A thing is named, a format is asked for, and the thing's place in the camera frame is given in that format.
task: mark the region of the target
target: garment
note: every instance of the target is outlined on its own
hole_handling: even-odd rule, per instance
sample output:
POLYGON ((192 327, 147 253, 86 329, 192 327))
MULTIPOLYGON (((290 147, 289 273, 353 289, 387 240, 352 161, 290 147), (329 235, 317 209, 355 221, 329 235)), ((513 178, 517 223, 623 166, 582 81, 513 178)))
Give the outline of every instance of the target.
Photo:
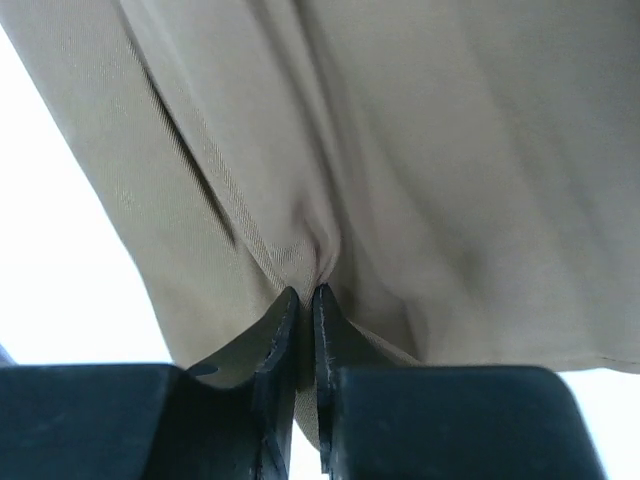
POLYGON ((399 361, 638 372, 637 5, 4 0, 0 22, 178 364, 328 281, 399 361))

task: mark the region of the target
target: white background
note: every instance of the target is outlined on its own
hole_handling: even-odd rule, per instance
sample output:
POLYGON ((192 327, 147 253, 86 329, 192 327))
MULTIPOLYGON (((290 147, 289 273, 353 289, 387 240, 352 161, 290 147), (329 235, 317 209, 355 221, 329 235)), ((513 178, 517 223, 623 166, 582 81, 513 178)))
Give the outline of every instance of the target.
MULTIPOLYGON (((0 344, 25 364, 171 361, 131 258, 2 30, 0 71, 0 344)), ((639 479, 640 379, 563 378, 610 478, 639 479)), ((297 426, 291 469, 325 478, 297 426)))

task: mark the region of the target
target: taupe cloth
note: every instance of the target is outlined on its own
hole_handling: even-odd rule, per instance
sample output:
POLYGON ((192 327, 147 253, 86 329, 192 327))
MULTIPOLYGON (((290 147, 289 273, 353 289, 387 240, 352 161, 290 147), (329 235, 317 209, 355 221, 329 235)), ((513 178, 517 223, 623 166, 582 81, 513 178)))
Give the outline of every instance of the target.
POLYGON ((407 360, 640 371, 637 2, 2 0, 0 21, 177 363, 329 281, 407 360))

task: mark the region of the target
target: fabric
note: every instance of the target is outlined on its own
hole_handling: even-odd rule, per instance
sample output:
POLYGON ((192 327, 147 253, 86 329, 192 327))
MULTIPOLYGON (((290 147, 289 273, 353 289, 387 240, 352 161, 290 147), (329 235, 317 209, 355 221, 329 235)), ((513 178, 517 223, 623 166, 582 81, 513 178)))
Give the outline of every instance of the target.
POLYGON ((4 0, 0 22, 178 364, 329 281, 399 361, 640 371, 637 2, 4 0))

